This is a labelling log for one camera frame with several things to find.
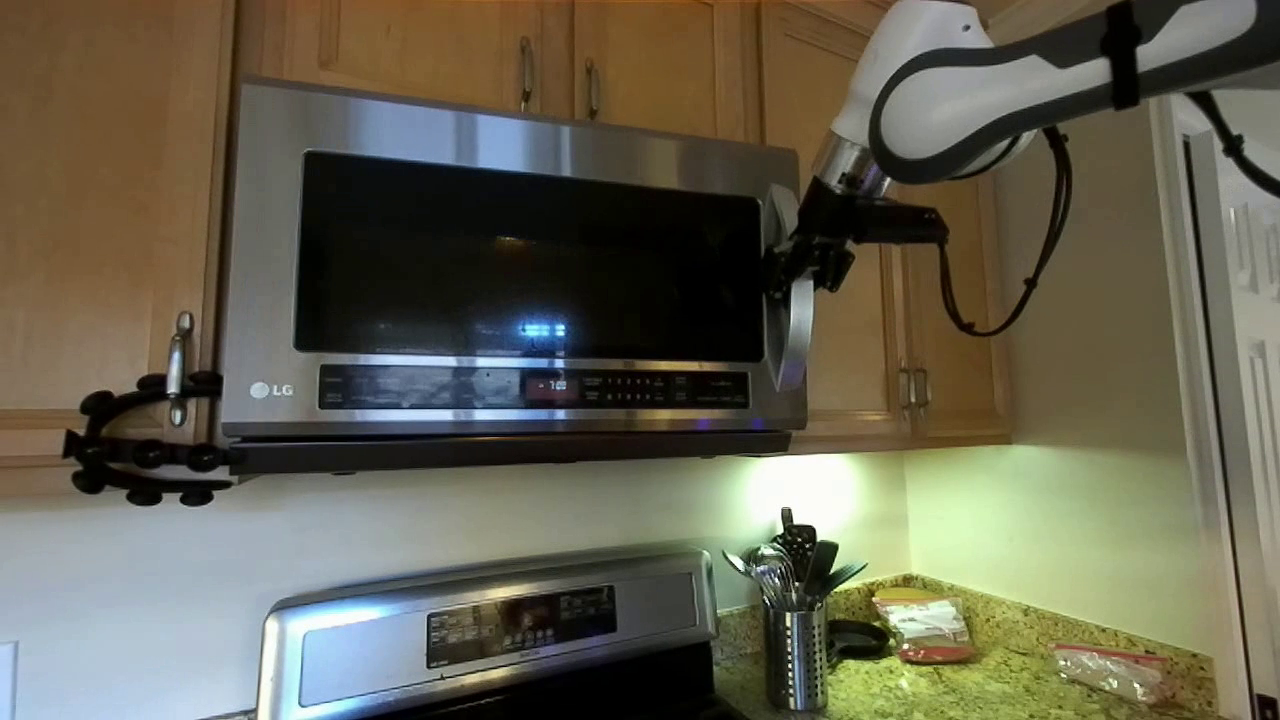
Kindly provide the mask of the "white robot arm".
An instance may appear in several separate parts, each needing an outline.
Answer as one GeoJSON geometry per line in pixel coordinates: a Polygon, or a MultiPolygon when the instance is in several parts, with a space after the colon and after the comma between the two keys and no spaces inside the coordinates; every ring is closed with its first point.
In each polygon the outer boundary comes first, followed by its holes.
{"type": "Polygon", "coordinates": [[[842,288],[851,247],[941,245],[946,218],[887,183],[941,183],[1001,163],[1027,132],[1150,97],[1242,87],[1280,61],[1280,0],[1112,0],[1095,17],[991,42],[967,0],[895,0],[829,123],[797,228],[762,282],[842,288]]]}

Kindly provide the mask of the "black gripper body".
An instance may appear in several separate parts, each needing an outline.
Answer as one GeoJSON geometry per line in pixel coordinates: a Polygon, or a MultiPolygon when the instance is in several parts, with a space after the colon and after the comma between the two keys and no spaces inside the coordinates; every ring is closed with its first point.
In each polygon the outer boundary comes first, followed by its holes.
{"type": "Polygon", "coordinates": [[[773,206],[783,236],[764,247],[762,278],[773,297],[797,278],[836,293],[851,268],[851,245],[863,236],[863,202],[813,181],[806,190],[773,183],[773,206]]]}

